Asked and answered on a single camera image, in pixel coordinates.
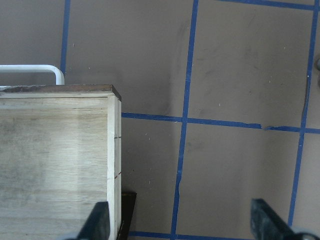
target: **wooden box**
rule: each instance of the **wooden box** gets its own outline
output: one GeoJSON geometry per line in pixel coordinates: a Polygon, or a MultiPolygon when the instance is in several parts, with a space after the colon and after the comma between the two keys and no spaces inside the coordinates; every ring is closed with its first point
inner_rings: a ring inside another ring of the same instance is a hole
{"type": "Polygon", "coordinates": [[[0,238],[78,233],[108,201],[121,222],[121,97],[112,85],[0,88],[0,238]]]}

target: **wood grain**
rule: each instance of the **wood grain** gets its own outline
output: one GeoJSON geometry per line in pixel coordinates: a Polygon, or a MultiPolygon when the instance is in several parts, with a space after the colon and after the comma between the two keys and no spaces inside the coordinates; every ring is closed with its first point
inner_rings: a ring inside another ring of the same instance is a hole
{"type": "Polygon", "coordinates": [[[83,98],[38,98],[14,109],[21,104],[3,100],[0,238],[56,239],[78,232],[94,204],[107,200],[107,106],[88,98],[90,108],[64,108],[83,98]]]}

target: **gray floor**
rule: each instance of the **gray floor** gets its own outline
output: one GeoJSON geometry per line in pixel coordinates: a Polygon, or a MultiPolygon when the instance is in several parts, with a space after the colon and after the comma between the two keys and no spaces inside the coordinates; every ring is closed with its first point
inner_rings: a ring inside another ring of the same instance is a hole
{"type": "MultiPolygon", "coordinates": [[[[285,221],[294,210],[293,225],[320,234],[313,0],[199,0],[197,11],[192,0],[70,2],[67,22],[63,0],[0,0],[0,64],[50,64],[65,67],[66,84],[115,85],[122,187],[137,192],[130,240],[252,239],[251,198],[285,221]]],[[[53,83],[50,74],[0,75],[0,85],[53,83]]]]}

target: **white tube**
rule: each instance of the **white tube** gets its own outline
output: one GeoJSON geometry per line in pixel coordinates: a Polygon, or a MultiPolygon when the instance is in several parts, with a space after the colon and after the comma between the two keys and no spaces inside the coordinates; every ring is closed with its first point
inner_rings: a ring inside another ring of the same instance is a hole
{"type": "Polygon", "coordinates": [[[65,85],[64,74],[52,65],[0,65],[0,73],[54,73],[55,84],[65,85]]]}

